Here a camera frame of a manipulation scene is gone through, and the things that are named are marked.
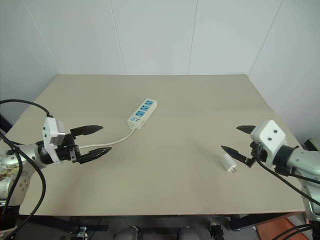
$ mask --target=white power strip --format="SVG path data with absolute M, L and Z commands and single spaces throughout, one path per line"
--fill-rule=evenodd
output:
M 151 114 L 156 110 L 158 102 L 156 100 L 147 98 L 143 103 L 133 112 L 129 117 L 127 123 L 131 129 L 141 129 Z

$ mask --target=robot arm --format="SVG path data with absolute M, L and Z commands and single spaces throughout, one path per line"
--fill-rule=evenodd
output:
M 97 125 L 82 126 L 71 129 L 69 134 L 65 134 L 61 121 L 56 121 L 53 117 L 47 117 L 42 130 L 43 140 L 29 145 L 18 145 L 18 147 L 40 169 L 52 163 L 60 164 L 62 161 L 84 164 L 103 156 L 112 148 L 97 148 L 81 155 L 75 143 L 76 136 L 92 134 L 102 128 L 102 126 Z M 13 150 L 8 150 L 0 155 L 0 239 L 8 236 L 16 228 L 20 205 L 25 199 L 31 177 L 36 171 L 26 158 L 22 155 L 20 155 L 20 158 L 22 173 L 8 202 L 8 194 L 19 171 L 19 162 Z
M 303 197 L 313 239 L 320 240 L 320 152 L 287 146 L 285 133 L 273 120 L 266 120 L 258 126 L 239 126 L 237 129 L 250 134 L 253 140 L 250 144 L 252 158 L 230 147 L 221 147 L 250 168 L 256 161 L 261 161 L 270 169 L 275 166 L 274 171 L 278 175 L 298 177 L 302 192 L 312 200 Z

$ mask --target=beige table surface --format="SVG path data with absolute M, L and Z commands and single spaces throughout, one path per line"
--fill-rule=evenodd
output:
M 124 76 L 58 75 L 36 99 L 67 130 L 101 125 L 81 145 L 118 140 L 131 130 L 127 119 L 145 98 L 158 108 L 141 130 L 85 164 L 66 162 L 43 169 L 47 191 L 37 215 L 248 214 L 303 211 L 301 197 L 263 170 L 221 165 L 221 145 L 249 156 L 249 135 L 239 125 L 273 119 L 298 142 L 246 75 Z M 29 107 L 7 136 L 30 144 L 41 140 L 45 114 Z M 82 153 L 92 148 L 84 148 Z M 41 194 L 35 173 L 20 213 Z

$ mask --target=orange object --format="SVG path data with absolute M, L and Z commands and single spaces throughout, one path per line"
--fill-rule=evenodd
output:
M 286 217 L 280 218 L 274 221 L 269 221 L 267 223 L 261 224 L 256 226 L 256 229 L 258 231 L 258 234 L 260 236 L 261 240 L 272 240 L 279 234 L 283 233 L 284 231 L 293 228 L 295 225 L 293 225 Z M 279 238 L 279 240 L 283 240 L 286 236 L 293 233 L 293 231 L 287 233 L 286 235 Z M 305 235 L 302 233 L 299 233 L 292 238 L 291 240 L 308 240 Z

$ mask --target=white wall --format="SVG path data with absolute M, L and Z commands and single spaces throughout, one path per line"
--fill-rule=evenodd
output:
M 245 73 L 304 141 L 320 132 L 319 3 L 1 0 L 0 98 L 34 100 L 59 73 Z

